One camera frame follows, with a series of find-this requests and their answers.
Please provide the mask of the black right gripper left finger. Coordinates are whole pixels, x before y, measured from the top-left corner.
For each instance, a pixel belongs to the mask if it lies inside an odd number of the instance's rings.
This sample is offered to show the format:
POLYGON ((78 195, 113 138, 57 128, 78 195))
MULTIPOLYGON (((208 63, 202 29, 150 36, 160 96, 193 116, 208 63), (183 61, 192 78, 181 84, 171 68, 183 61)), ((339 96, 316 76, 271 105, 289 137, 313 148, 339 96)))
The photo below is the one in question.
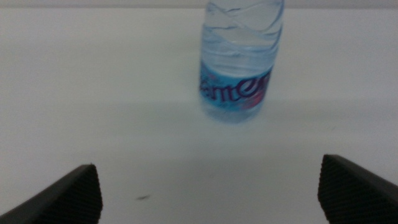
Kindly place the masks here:
POLYGON ((1 215, 1 224, 95 224, 102 209, 96 166, 85 164, 1 215))

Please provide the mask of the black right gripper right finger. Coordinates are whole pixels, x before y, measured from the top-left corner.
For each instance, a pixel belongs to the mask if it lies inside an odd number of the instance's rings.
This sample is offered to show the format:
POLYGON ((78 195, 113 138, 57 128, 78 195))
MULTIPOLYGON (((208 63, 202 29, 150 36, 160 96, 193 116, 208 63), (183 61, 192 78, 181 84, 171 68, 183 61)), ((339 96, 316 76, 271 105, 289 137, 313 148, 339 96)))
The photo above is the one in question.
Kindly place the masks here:
POLYGON ((397 185, 339 155, 323 156, 317 197, 329 223, 397 224, 397 185))

